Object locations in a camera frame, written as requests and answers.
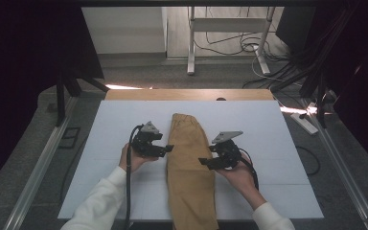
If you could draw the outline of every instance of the human hand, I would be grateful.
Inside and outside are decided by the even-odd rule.
[[[247,162],[252,164],[252,162],[244,153],[241,156]],[[249,191],[255,187],[253,176],[250,173],[249,168],[242,161],[240,161],[232,170],[222,169],[217,170],[217,173],[225,176],[229,183],[239,192],[242,192],[243,190]]]
[[[127,148],[129,143],[126,143],[122,148],[121,159],[119,160],[119,167],[124,171],[127,170]],[[145,157],[139,155],[133,148],[131,149],[131,172],[137,171],[143,164],[149,161],[156,161],[158,157]]]
[[[241,157],[252,164],[244,153]],[[249,168],[242,161],[232,170],[217,170],[217,173],[225,176],[229,183],[247,200],[253,210],[266,203],[263,196],[255,187],[255,182]]]

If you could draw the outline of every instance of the tan fabric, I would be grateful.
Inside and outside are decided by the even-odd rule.
[[[167,157],[167,182],[172,220],[177,230],[218,229],[215,211],[215,172],[198,157],[211,158],[208,140],[195,117],[172,115]]]

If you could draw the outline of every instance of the person's left hand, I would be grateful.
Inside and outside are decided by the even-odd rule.
[[[126,143],[122,148],[121,159],[119,160],[119,167],[121,167],[124,171],[127,170],[127,148],[129,143]],[[156,161],[158,157],[144,157],[139,155],[133,148],[131,149],[131,171],[137,171],[143,164],[149,161]]]

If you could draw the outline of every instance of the white board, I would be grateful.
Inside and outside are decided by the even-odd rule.
[[[136,126],[152,121],[164,134],[162,140],[153,144],[167,145],[174,113],[195,116],[210,143],[220,131],[243,131],[233,140],[249,152],[260,191],[274,208],[290,219],[323,218],[275,101],[102,101],[58,218],[70,219],[94,185],[114,170],[121,148]],[[165,169],[166,158],[161,158],[145,164],[132,175],[132,221],[172,219]],[[252,219],[247,202],[219,174],[216,207],[218,220]],[[125,212],[122,208],[117,217],[123,219]]]

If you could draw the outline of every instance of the white wall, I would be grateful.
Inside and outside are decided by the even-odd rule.
[[[82,8],[97,54],[166,52],[166,9]]]

